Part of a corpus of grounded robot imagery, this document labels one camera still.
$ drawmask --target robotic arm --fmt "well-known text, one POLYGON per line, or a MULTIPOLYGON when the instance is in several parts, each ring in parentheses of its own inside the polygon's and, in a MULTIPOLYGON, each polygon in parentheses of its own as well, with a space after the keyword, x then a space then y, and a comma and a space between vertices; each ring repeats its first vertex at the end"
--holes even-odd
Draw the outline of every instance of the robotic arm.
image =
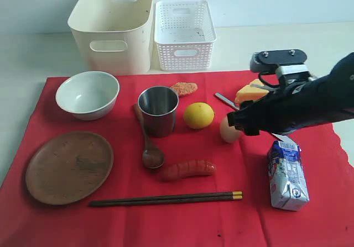
POLYGON ((229 113, 229 126, 258 135, 260 130, 289 134, 297 129, 354 118, 354 52, 339 61, 329 75, 311 80, 301 50, 255 53, 251 71, 269 92, 257 101, 245 101, 229 113), (276 75, 279 84, 263 79, 276 75))

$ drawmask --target knife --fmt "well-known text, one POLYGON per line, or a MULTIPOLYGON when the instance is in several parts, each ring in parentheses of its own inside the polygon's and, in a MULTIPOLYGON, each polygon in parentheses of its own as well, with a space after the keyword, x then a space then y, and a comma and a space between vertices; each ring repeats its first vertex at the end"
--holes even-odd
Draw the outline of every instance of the knife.
MULTIPOLYGON (((220 93, 215 93, 215 96, 216 96, 216 98, 218 98, 222 102, 229 105, 232 109, 234 109, 236 111, 240 110, 240 108, 238 106, 236 106, 232 101, 230 101, 228 98, 221 95, 220 93)), ((278 135, 278 134, 274 134, 274 133, 270 133, 270 134, 273 135, 275 138, 279 139, 280 141, 297 145, 297 143, 295 141, 293 141, 290 137, 288 137, 286 135, 278 135)))

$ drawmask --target lemon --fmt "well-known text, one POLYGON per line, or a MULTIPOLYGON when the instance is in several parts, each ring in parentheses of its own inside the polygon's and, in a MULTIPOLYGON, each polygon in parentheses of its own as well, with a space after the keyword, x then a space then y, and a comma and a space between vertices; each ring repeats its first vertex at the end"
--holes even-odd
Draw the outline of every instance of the lemon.
POLYGON ((204 102, 195 102, 184 110, 183 119, 190 128, 201 129, 211 124, 214 111, 204 102))

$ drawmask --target egg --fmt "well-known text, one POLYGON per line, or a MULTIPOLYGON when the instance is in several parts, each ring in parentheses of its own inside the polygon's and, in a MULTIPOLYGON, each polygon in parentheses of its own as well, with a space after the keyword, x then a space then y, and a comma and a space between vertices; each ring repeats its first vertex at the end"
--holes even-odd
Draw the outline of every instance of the egg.
POLYGON ((220 123, 221 138, 227 143, 233 143, 240 138, 242 131, 236 130, 235 127, 229 127, 227 116, 220 123))

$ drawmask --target cheese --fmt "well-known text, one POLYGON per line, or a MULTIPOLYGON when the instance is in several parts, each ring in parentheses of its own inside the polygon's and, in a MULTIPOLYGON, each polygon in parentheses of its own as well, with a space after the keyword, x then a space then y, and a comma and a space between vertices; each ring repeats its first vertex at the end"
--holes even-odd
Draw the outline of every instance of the cheese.
POLYGON ((251 87, 251 84, 257 84, 260 86, 264 85, 259 79, 256 79, 252 81, 250 84, 245 85, 242 89, 240 89, 236 93, 235 103, 240 104, 244 101, 256 101, 268 93, 267 90, 251 87))

